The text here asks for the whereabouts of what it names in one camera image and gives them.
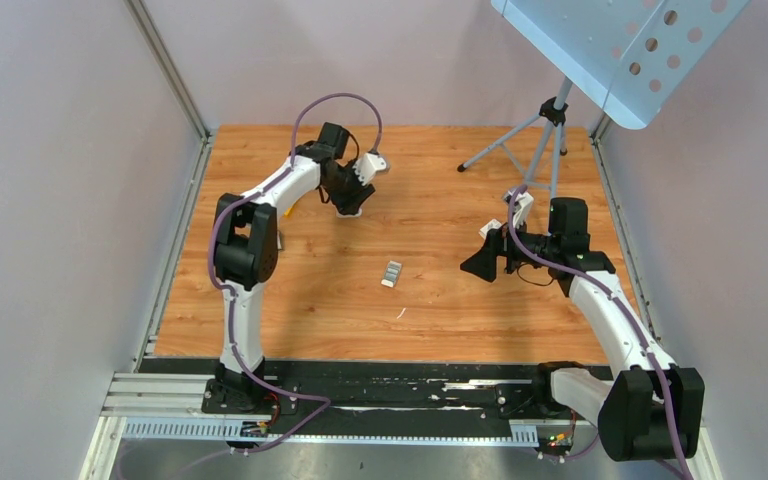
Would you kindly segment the pink stapler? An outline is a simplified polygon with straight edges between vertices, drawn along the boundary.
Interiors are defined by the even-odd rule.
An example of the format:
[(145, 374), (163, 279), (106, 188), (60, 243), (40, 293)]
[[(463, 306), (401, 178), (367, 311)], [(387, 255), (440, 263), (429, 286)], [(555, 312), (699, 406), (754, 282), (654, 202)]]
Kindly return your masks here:
[(341, 211), (341, 210), (338, 210), (337, 211), (337, 217), (338, 218), (358, 218), (358, 217), (360, 217), (362, 215), (362, 213), (363, 213), (363, 209), (362, 208), (358, 208), (357, 210), (354, 210), (354, 211)]

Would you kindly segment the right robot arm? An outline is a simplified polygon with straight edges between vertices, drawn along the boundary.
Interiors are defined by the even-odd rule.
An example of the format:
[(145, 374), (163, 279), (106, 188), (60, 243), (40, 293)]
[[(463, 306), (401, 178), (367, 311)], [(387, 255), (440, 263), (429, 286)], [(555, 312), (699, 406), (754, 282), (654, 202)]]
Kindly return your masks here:
[(681, 367), (633, 311), (608, 255), (591, 247), (588, 206), (580, 198), (550, 202), (545, 233), (530, 233), (532, 196), (512, 190), (507, 218), (482, 229), (483, 244), (460, 268), (486, 282), (523, 266), (545, 268), (583, 315), (608, 360), (613, 382), (575, 361), (542, 363), (531, 403), (544, 417), (571, 410), (594, 425), (614, 461), (675, 460), (685, 465), (698, 448), (705, 383), (697, 369)]

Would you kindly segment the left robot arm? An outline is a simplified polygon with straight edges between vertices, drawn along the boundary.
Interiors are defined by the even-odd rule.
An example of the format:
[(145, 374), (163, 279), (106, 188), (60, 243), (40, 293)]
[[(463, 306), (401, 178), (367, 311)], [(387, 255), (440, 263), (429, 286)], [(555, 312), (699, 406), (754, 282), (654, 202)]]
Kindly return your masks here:
[(375, 148), (343, 163), (352, 138), (346, 128), (324, 123), (317, 139), (293, 147), (255, 187), (219, 198), (208, 272), (223, 297), (223, 347), (207, 384), (206, 409), (253, 413), (274, 393), (263, 378), (261, 320), (265, 286), (279, 260), (279, 218), (312, 191), (341, 217), (361, 214), (375, 191), (374, 178), (389, 164)]

